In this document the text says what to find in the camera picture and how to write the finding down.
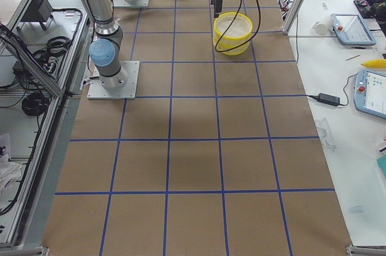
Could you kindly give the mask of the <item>yellow steamer layer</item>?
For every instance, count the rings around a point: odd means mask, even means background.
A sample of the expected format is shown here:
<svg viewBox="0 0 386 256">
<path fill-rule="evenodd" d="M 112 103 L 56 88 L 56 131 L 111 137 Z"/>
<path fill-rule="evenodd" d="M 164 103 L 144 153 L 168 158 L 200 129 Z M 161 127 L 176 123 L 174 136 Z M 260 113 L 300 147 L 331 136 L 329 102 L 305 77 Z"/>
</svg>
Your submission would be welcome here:
<svg viewBox="0 0 386 256">
<path fill-rule="evenodd" d="M 227 48 L 246 42 L 253 30 L 253 23 L 242 13 L 228 12 L 219 15 L 213 24 L 214 45 L 224 45 Z"/>
<path fill-rule="evenodd" d="M 242 40 L 227 40 L 225 38 L 218 40 L 217 37 L 214 37 L 212 42 L 217 53 L 225 54 L 227 56 L 238 56 L 243 54 L 250 46 L 250 42 L 244 44 Z"/>
</svg>

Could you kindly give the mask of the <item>white cup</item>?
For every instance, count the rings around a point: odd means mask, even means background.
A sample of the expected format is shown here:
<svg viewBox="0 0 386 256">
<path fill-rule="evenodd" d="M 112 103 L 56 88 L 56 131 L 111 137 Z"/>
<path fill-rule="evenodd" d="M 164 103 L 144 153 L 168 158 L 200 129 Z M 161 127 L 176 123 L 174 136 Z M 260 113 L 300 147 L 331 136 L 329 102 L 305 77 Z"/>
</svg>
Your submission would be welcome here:
<svg viewBox="0 0 386 256">
<path fill-rule="evenodd" d="M 325 16 L 319 19 L 318 21 L 316 21 L 313 24 L 312 29 L 317 34 L 324 35 L 331 29 L 333 24 L 334 24 L 334 19 L 331 16 Z"/>
</svg>

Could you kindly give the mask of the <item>far teach pendant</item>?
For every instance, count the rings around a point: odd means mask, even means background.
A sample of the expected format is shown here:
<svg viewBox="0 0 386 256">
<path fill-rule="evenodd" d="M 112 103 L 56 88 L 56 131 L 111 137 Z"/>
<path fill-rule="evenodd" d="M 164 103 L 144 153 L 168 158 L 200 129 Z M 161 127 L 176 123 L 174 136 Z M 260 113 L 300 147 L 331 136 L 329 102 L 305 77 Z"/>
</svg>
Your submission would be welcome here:
<svg viewBox="0 0 386 256">
<path fill-rule="evenodd" d="M 358 14 L 331 14 L 332 29 L 339 42 L 351 47 L 370 47 L 376 45 L 370 29 Z"/>
</svg>

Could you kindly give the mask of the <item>teach pendant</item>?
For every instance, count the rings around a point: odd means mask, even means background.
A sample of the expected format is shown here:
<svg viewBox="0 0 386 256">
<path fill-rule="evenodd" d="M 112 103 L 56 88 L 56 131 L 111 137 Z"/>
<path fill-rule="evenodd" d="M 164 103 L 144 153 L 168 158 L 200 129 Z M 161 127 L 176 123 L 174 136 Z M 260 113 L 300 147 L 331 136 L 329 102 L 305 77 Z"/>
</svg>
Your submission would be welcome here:
<svg viewBox="0 0 386 256">
<path fill-rule="evenodd" d="M 376 45 L 370 29 L 358 14 L 331 14 L 332 29 L 339 42 L 351 47 L 370 47 Z"/>
<path fill-rule="evenodd" d="M 385 119 L 385 74 L 360 70 L 353 99 L 357 110 Z"/>
</svg>

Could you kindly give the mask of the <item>black power adapter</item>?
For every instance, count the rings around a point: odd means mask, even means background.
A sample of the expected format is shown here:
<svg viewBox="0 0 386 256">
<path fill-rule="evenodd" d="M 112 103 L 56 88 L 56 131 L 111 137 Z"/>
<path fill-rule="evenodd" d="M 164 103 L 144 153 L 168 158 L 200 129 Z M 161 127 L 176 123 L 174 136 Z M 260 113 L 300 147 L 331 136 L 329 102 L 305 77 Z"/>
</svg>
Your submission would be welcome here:
<svg viewBox="0 0 386 256">
<path fill-rule="evenodd" d="M 327 104 L 330 106 L 340 106 L 340 98 L 325 94 L 325 93 L 319 93 L 318 95 L 308 95 L 309 98 L 316 100 L 319 103 Z"/>
</svg>

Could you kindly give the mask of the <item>clear plastic holder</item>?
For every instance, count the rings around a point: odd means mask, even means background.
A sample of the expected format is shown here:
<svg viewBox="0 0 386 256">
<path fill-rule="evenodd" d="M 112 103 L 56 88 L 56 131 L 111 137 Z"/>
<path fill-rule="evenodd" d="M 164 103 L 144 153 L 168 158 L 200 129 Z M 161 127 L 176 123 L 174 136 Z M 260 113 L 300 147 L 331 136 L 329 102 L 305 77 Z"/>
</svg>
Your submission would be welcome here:
<svg viewBox="0 0 386 256">
<path fill-rule="evenodd" d="M 327 119 L 315 120 L 315 126 L 317 128 L 318 136 L 321 141 L 322 148 L 324 150 L 335 150 L 336 145 L 331 134 L 331 129 L 328 125 Z"/>
</svg>

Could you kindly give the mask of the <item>grey control box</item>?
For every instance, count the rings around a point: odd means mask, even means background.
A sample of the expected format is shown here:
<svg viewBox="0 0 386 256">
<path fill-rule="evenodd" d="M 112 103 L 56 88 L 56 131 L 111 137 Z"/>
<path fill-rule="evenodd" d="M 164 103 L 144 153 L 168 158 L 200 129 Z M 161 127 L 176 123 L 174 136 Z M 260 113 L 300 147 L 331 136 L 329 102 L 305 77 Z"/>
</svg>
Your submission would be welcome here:
<svg viewBox="0 0 386 256">
<path fill-rule="evenodd" d="M 31 0 L 21 22 L 38 22 L 42 30 L 47 30 L 45 23 L 52 18 L 53 7 L 48 0 Z"/>
</svg>

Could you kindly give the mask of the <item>yellow corn toy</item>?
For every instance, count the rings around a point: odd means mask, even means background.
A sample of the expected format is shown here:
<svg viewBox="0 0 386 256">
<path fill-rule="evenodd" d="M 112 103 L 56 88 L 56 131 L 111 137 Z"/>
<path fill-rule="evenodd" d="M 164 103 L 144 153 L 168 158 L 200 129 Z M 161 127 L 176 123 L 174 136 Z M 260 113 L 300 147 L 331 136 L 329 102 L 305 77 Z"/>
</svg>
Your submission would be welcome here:
<svg viewBox="0 0 386 256">
<path fill-rule="evenodd" d="M 385 59 L 375 59 L 375 60 L 369 60 L 361 64 L 363 67 L 366 68 L 386 68 L 386 60 Z"/>
</svg>

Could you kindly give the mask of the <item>near teach pendant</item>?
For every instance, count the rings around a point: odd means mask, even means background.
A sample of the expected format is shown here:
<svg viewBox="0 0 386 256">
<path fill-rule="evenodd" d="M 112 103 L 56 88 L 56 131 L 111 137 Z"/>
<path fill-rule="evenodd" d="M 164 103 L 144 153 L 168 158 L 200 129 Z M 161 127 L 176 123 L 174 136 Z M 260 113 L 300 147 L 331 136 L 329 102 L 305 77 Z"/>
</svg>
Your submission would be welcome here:
<svg viewBox="0 0 386 256">
<path fill-rule="evenodd" d="M 385 74 L 360 70 L 353 99 L 357 110 L 385 119 Z"/>
</svg>

